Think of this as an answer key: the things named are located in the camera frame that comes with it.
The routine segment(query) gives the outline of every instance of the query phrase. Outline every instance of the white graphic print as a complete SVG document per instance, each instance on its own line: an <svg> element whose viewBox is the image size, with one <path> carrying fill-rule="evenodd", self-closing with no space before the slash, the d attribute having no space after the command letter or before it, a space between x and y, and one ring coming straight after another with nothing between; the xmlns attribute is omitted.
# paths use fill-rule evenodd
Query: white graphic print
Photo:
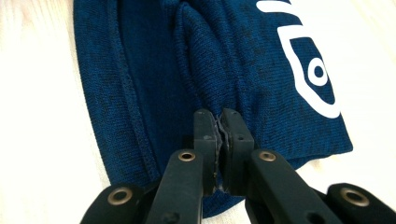
<svg viewBox="0 0 396 224"><path fill-rule="evenodd" d="M259 1L256 4L257 8L265 13L283 12L295 15L291 4L279 1ZM301 65L300 59L296 55L291 46L290 41L296 38L309 37L307 31L302 25L288 25L277 28L282 48L285 51L286 58L289 60L291 70L294 74L295 87L297 92L314 108L320 115L335 119L340 115L340 109L336 102L330 105L324 102L317 93L312 90L305 82L304 69ZM320 67L323 71L323 76L317 77L315 75L315 68ZM324 86L329 77L326 72L323 61L320 58L314 58L308 65L308 79L316 86Z"/></svg>

